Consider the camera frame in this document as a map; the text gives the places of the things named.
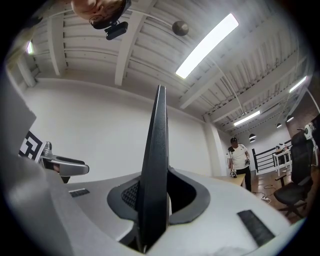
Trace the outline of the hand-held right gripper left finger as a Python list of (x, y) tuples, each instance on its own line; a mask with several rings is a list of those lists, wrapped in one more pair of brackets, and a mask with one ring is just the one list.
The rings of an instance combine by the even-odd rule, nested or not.
[(157, 88), (138, 191), (140, 243), (148, 250), (163, 234), (163, 86)]

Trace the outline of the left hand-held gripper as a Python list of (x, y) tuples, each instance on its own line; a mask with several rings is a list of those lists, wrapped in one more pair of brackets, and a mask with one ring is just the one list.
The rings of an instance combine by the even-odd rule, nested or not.
[(90, 171), (84, 161), (62, 156), (53, 158), (51, 142), (43, 142), (31, 130), (27, 132), (18, 155), (35, 161), (44, 169), (54, 170), (60, 174), (64, 184), (69, 182), (71, 176), (86, 175)]

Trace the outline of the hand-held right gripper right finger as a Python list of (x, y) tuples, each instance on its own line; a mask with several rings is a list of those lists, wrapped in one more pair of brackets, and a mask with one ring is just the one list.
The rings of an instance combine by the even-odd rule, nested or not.
[(162, 146), (162, 181), (163, 181), (163, 213), (161, 214), (161, 232), (162, 235), (169, 225), (170, 216), (170, 198), (167, 193), (167, 177), (168, 177), (168, 133), (167, 133), (167, 104), (166, 104), (166, 88), (159, 87), (159, 117), (161, 128), (161, 146)]

